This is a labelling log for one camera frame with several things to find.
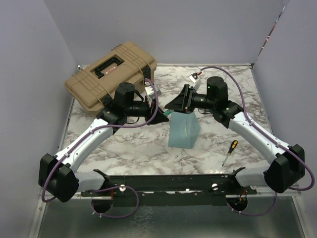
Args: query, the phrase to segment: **screw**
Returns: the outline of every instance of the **screw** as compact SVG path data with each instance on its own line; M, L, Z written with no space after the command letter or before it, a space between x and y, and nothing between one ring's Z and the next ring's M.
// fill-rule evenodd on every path
M120 190L121 192L124 192L124 191L126 190L126 187L124 187L125 185L124 185L124 184L121 184L120 186L121 186L121 187L119 188L119 190Z
M216 191L216 190L218 190L218 184L216 184L216 183L213 183L212 185L211 185L211 188L213 189L213 191Z

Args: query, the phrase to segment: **black metal base plate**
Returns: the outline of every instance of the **black metal base plate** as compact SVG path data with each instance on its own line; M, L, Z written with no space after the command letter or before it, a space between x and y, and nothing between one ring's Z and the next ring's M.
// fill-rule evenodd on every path
M139 195L140 206L187 206L214 205L225 206L226 195L240 195L241 187L232 174L217 175L168 175L168 176L110 176L103 188L126 185L134 188ZM248 194L256 194L250 187ZM111 196L109 192L85 191L84 197ZM113 206L135 206L133 191L119 189L113 191Z

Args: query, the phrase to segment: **white wall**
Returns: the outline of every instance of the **white wall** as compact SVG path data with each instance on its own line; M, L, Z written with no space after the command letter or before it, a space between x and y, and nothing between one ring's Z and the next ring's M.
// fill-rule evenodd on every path
M254 63L283 8L283 0L44 2L78 64L127 40L160 63Z
M255 64L259 91L275 135L305 149L317 176L317 1L291 0ZM300 185L307 186L306 173ZM317 186L304 192L317 235Z
M76 64L42 0L1 1L0 237L23 238L40 187L40 158L57 150Z

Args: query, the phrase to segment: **black joint cover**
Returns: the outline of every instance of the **black joint cover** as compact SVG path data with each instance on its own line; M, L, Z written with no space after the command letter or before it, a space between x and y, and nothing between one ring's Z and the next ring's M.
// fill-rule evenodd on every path
M113 103L120 107L127 107L133 104L135 86L132 83L120 83L114 93Z
M305 161L305 152L301 146L294 145L290 150L303 162ZM304 166L295 157L285 151L282 155L278 155L269 169L264 172L264 179L267 185L275 192L283 193L304 175Z
M223 78L214 76L207 79L207 97L217 100L218 106L225 106L228 102L228 85Z
M49 154L42 157L39 172L39 185L41 187L44 186L48 175L57 162L58 160ZM60 164L49 181L47 191L61 202L67 202L76 193L78 186L73 170Z

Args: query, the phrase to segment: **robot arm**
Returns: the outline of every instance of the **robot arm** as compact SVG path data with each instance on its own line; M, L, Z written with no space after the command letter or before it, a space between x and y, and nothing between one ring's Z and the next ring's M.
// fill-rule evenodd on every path
M135 101L134 94L142 100ZM147 94L144 101L133 84L121 83L115 92L114 99L109 96L104 100L105 108L82 135L54 156L46 154L42 157L39 185L45 187L62 202L68 201L76 192L100 189L107 179L105 174L98 170L77 173L79 166L88 155L119 128L125 127L127 117L144 117L146 120L144 125L168 121L153 98L154 91L147 90Z
M282 193L305 175L304 166L294 156L263 136L256 128L277 141L278 145L289 148L302 161L303 148L299 145L290 146L279 140L249 117L250 123L243 109L228 99L228 87L221 77L210 77L207 80L207 94L198 94L196 89L197 87L184 85L181 93L165 108L180 113L192 113L195 108L212 110L212 116L217 122L244 137L264 156L270 164L267 167L243 168L236 174L235 178L242 187L269 186Z

